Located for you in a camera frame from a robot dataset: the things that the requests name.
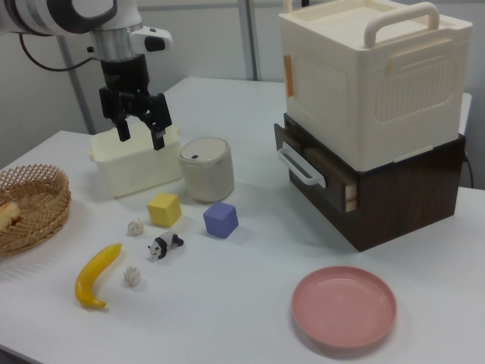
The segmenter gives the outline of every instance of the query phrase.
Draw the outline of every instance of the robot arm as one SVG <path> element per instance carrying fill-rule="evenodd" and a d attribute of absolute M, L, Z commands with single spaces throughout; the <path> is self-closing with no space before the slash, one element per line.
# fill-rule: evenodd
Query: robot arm
<path fill-rule="evenodd" d="M 103 115 L 121 141 L 130 138 L 127 115 L 137 116 L 152 132 L 155 149 L 164 147 L 172 124 L 163 94 L 148 91 L 145 53 L 169 49 L 171 34 L 144 27 L 135 0 L 3 0 L 0 34 L 37 36 L 90 33 L 101 61 L 106 87 L 99 90 Z"/>

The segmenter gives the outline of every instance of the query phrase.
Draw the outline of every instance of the yellow banana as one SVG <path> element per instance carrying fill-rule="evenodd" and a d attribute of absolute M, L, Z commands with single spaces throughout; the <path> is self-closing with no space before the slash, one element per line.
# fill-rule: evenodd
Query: yellow banana
<path fill-rule="evenodd" d="M 92 285 L 96 278 L 105 270 L 121 253 L 121 243 L 105 247 L 96 254 L 79 273 L 76 279 L 74 291 L 76 297 L 84 306 L 103 308 L 106 302 L 98 300 L 92 293 Z"/>

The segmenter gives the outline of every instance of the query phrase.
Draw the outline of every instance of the wooden drawer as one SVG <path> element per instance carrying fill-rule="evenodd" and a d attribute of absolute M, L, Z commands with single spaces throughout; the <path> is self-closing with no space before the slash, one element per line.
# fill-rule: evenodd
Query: wooden drawer
<path fill-rule="evenodd" d="M 307 185 L 297 168 L 292 183 L 359 251 L 385 243 L 455 213 L 465 137 L 406 160 L 358 172 L 288 115 L 274 125 L 277 149 L 294 149 L 326 187 Z"/>

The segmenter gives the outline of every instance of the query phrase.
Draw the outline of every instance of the cream plastic container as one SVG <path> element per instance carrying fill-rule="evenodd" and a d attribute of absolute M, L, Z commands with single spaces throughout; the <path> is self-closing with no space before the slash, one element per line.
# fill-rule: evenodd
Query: cream plastic container
<path fill-rule="evenodd" d="M 198 138 L 182 148 L 179 157 L 190 196 L 200 202 L 215 202 L 234 188 L 230 145 L 219 138 Z"/>
<path fill-rule="evenodd" d="M 455 140 L 471 23 L 425 2 L 336 0 L 280 15 L 288 115 L 356 171 Z"/>
<path fill-rule="evenodd" d="M 134 193 L 182 177 L 178 156 L 180 137 L 174 125 L 165 130 L 165 147 L 153 149 L 144 123 L 130 125 L 131 138 L 121 142 L 116 129 L 91 138 L 89 156 L 96 162 L 113 197 Z"/>

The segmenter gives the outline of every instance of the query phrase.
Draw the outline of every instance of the small white figurine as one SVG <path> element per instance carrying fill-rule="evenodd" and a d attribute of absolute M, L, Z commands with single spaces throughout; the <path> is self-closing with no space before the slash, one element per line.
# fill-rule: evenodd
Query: small white figurine
<path fill-rule="evenodd" d="M 124 272 L 124 281 L 128 287 L 135 287 L 140 280 L 139 269 L 135 267 L 128 267 L 127 271 Z"/>
<path fill-rule="evenodd" d="M 177 246 L 183 245 L 183 240 L 178 237 L 177 234 L 168 231 L 160 235 L 159 237 L 153 240 L 152 246 L 149 245 L 150 255 L 152 259 L 158 258 L 162 259 L 166 254 L 170 247 L 176 244 Z"/>
<path fill-rule="evenodd" d="M 128 224 L 128 235 L 135 237 L 136 235 L 143 234 L 143 223 L 140 219 L 138 221 L 131 221 Z"/>

